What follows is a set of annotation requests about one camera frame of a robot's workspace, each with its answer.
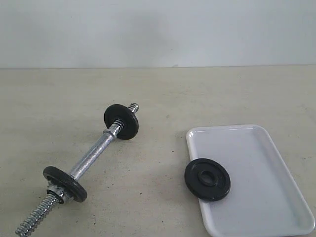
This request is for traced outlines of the white rectangular plastic tray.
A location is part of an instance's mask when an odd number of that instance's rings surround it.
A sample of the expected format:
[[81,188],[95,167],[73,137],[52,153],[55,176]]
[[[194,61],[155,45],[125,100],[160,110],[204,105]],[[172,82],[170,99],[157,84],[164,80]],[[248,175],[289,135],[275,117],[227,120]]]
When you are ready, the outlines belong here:
[[256,124],[196,127],[186,135],[190,162],[211,159],[229,174],[219,201],[199,200],[212,237],[310,234],[315,218],[268,132]]

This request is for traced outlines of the black weight plate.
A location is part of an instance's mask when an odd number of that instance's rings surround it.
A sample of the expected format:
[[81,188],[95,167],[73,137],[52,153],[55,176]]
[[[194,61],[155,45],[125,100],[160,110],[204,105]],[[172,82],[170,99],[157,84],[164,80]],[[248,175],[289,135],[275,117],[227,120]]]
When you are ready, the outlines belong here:
[[74,201],[84,202],[86,200],[87,192],[83,186],[59,168],[48,166],[43,170],[43,176],[52,184],[65,188],[74,197]]
[[185,168],[184,180],[190,192],[205,201],[219,201],[227,196],[231,180],[226,169],[219,163],[197,158]]

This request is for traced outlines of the black round disc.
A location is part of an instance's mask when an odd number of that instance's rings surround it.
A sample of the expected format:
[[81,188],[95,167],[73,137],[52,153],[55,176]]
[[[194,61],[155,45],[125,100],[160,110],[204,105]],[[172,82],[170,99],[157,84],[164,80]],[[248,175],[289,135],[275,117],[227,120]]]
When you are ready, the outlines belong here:
[[139,123],[135,113],[121,104],[110,105],[104,112],[104,123],[107,128],[120,119],[123,123],[123,129],[118,133],[117,138],[129,140],[136,136],[139,130]]

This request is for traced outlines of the chrome collar nut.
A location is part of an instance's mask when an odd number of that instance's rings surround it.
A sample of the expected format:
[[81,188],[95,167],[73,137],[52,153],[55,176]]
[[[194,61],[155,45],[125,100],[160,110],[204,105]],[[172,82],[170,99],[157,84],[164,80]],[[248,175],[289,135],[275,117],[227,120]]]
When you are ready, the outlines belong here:
[[64,187],[54,184],[49,184],[47,186],[47,193],[55,195],[60,203],[65,203],[72,197]]

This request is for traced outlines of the chrome threaded dumbbell bar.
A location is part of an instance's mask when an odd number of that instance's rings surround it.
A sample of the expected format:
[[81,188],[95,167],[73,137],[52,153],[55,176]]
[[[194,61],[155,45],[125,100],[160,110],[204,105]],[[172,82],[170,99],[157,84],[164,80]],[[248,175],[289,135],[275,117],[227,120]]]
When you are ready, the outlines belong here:
[[[128,106],[136,115],[139,110],[137,103],[131,103]],[[80,177],[92,166],[92,164],[98,159],[98,157],[105,151],[105,149],[117,139],[118,133],[123,129],[123,123],[120,119],[117,119],[110,128],[103,131],[102,136],[98,141],[89,149],[89,151],[77,162],[70,172],[67,174],[72,176],[79,182]],[[19,237],[29,237],[39,224],[44,220],[45,217],[52,211],[54,207],[60,203],[57,197],[53,194],[48,194],[46,191],[46,197],[41,203],[31,212],[31,214],[19,225],[15,230],[15,234]]]

